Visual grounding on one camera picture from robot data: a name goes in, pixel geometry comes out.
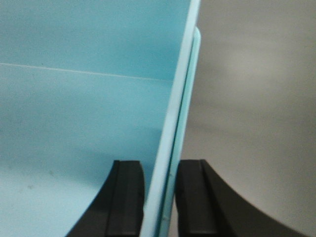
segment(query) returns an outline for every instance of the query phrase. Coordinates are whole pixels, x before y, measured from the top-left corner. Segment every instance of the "gray background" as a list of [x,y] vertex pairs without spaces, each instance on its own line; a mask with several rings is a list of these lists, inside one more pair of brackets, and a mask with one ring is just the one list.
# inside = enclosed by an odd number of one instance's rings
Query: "gray background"
[[316,1],[202,0],[198,27],[182,159],[316,237]]

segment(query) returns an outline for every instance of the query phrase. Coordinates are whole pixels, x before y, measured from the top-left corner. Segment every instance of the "white line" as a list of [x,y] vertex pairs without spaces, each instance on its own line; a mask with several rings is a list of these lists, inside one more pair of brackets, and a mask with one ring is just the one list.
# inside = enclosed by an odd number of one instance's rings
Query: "white line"
[[45,70],[69,72],[69,73],[83,73],[83,74],[89,74],[89,75],[108,76],[108,77],[117,77],[117,78],[131,78],[131,79],[141,79],[141,80],[157,80],[157,81],[172,82],[171,80],[165,80],[165,79],[131,77],[131,76],[125,76],[125,75],[95,73],[95,72],[77,71],[77,70],[60,69],[60,68],[47,68],[47,67],[29,66],[29,65],[23,65],[23,64],[0,63],[0,65],[11,66],[11,67],[22,67],[22,68],[45,69]]

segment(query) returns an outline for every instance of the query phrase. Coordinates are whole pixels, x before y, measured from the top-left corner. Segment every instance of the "light blue panel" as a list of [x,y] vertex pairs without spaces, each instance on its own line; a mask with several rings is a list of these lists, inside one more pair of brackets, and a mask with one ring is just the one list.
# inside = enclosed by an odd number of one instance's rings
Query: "light blue panel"
[[0,62],[173,80],[190,0],[0,0]]
[[64,236],[115,159],[148,190],[171,86],[0,65],[0,236]]
[[173,204],[173,194],[175,188],[175,181],[178,170],[178,163],[181,159],[182,145],[186,130],[187,117],[189,113],[191,94],[194,84],[194,76],[196,73],[197,63],[198,63],[198,52],[201,43],[201,35],[198,29],[196,29],[194,34],[194,41],[192,45],[192,51],[190,56],[190,62],[188,67],[188,73],[186,78],[186,83],[183,91],[182,101],[181,101],[181,111],[178,118],[177,130],[174,139],[174,145],[172,150],[172,156],[170,159],[169,174],[165,187],[165,198],[163,202],[163,208],[160,218],[159,227],[159,237],[168,236],[170,216]]

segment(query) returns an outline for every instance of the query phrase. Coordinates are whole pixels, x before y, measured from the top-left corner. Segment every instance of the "gray wall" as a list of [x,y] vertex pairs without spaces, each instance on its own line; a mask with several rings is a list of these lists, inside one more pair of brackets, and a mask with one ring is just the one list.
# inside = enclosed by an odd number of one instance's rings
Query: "gray wall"
[[316,237],[316,1],[202,0],[198,27],[182,159]]

